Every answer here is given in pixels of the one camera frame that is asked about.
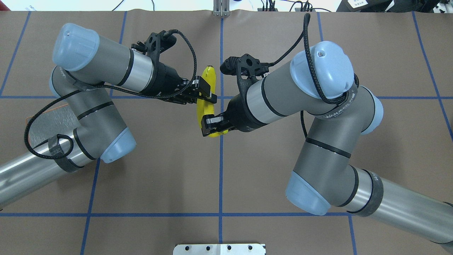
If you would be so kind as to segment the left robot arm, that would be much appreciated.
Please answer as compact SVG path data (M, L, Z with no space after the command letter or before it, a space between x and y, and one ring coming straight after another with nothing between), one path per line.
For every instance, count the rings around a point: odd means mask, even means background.
M134 150L136 141L107 88L169 103L215 104L217 96L207 79L195 74L182 78L160 62L160 54L176 44L175 34L184 39L197 63L191 43L176 29L151 33L146 41L126 47L94 30L63 25L52 52L56 66L49 81L57 99L28 121L24 131L28 152L1 166L1 208L92 161L111 163ZM78 126L31 146L33 122L61 101L67 102Z

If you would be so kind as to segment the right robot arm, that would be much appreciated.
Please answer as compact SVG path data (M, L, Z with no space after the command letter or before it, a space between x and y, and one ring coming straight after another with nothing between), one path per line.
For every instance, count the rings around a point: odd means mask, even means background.
M297 112L314 116L285 191L287 199L314 215L331 206L422 236L452 252L452 204L406 189L349 164L361 135L382 121L380 100L357 85L342 48L322 41L261 80L270 63L248 54L220 66L237 77L240 93L225 112L202 118L203 136L225 130L251 132Z

